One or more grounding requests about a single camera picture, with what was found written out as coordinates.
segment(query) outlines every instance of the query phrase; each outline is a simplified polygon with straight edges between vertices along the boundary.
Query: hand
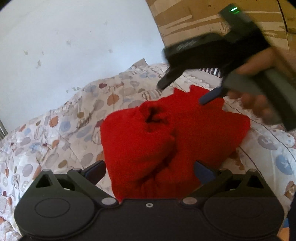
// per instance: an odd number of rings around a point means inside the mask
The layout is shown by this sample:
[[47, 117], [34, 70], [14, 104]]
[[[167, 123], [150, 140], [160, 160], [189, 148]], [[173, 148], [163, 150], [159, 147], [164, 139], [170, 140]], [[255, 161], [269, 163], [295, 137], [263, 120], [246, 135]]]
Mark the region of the hand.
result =
[[[270, 47], [252, 56], [236, 71], [238, 74], [256, 75], [272, 67], [292, 78], [296, 70], [296, 53]], [[277, 124], [274, 123], [275, 112], [264, 95], [254, 96], [236, 91], [229, 91], [227, 95], [230, 99], [242, 98], [243, 107], [253, 110], [254, 114], [262, 117], [266, 124]]]

